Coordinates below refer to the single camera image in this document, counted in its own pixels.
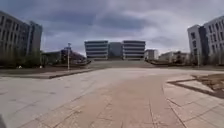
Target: building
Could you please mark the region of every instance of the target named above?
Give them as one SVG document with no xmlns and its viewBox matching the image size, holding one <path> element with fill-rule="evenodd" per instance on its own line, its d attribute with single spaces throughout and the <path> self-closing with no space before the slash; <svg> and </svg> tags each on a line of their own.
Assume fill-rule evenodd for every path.
<svg viewBox="0 0 224 128">
<path fill-rule="evenodd" d="M 159 56 L 159 60 L 161 61 L 167 61 L 167 62 L 173 62 L 174 59 L 174 52 L 166 52 Z"/>
<path fill-rule="evenodd" d="M 123 41 L 124 60 L 144 59 L 145 41 L 125 40 Z"/>
<path fill-rule="evenodd" d="M 204 26 L 194 25 L 188 28 L 188 38 L 193 61 L 198 65 L 208 63 L 209 46 Z"/>
<path fill-rule="evenodd" d="M 108 59 L 108 41 L 86 41 L 86 56 L 90 60 Z"/>
<path fill-rule="evenodd" d="M 224 16 L 204 24 L 208 39 L 209 57 L 216 64 L 224 63 Z"/>
<path fill-rule="evenodd" d="M 108 48 L 108 59 L 123 59 L 123 44 L 121 42 L 110 42 Z"/>
<path fill-rule="evenodd" d="M 42 27 L 34 22 L 27 24 L 0 11 L 0 59 L 39 55 Z"/>
<path fill-rule="evenodd" d="M 159 51 L 156 49 L 147 49 L 145 51 L 145 59 L 146 60 L 158 60 L 159 59 Z"/>
</svg>

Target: tall building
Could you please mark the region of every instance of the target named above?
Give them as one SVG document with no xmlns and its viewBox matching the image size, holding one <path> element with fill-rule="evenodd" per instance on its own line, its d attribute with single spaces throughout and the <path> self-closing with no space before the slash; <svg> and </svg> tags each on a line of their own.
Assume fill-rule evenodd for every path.
<svg viewBox="0 0 224 128">
<path fill-rule="evenodd" d="M 108 41 L 86 41 L 86 56 L 91 60 L 107 60 L 108 59 Z"/>
<path fill-rule="evenodd" d="M 121 42 L 110 42 L 108 48 L 109 59 L 123 59 L 123 45 Z"/>
<path fill-rule="evenodd" d="M 199 65 L 208 63 L 209 47 L 204 26 L 194 25 L 188 28 L 191 55 Z"/>
<path fill-rule="evenodd" d="M 145 41 L 125 40 L 123 41 L 123 59 L 144 59 Z"/>
<path fill-rule="evenodd" d="M 147 49 L 145 51 L 145 59 L 158 60 L 159 59 L 159 51 L 156 49 Z"/>
<path fill-rule="evenodd" d="M 40 51 L 42 27 L 27 24 L 0 11 L 0 59 L 13 59 Z"/>
<path fill-rule="evenodd" d="M 224 16 L 204 24 L 208 38 L 210 60 L 217 64 L 224 63 Z"/>
</svg>

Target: steps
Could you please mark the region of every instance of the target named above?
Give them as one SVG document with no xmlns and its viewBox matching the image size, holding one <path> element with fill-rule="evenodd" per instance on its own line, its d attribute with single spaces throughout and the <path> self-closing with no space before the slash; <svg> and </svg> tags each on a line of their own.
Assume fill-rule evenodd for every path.
<svg viewBox="0 0 224 128">
<path fill-rule="evenodd" d="M 152 64 L 145 61 L 93 61 L 87 68 L 152 68 Z"/>
</svg>

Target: plaza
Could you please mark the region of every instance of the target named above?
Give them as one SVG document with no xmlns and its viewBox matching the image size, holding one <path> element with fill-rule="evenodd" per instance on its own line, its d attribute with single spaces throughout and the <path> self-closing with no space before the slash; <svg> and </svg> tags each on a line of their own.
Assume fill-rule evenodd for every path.
<svg viewBox="0 0 224 128">
<path fill-rule="evenodd" d="M 223 97 L 191 76 L 215 73 L 108 68 L 55 79 L 1 77 L 0 113 L 7 128 L 223 128 Z"/>
</svg>

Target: stone pavement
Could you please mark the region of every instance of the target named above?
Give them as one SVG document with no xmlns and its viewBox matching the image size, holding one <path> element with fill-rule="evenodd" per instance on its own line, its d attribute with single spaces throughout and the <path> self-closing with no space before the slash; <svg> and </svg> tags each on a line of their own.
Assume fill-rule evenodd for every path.
<svg viewBox="0 0 224 128">
<path fill-rule="evenodd" d="M 1 77 L 0 113 L 7 128 L 182 128 L 162 85 L 192 73 L 219 72 L 119 68 L 48 80 Z"/>
<path fill-rule="evenodd" d="M 171 78 L 165 95 L 187 128 L 224 128 L 224 92 L 216 92 L 189 75 Z"/>
</svg>

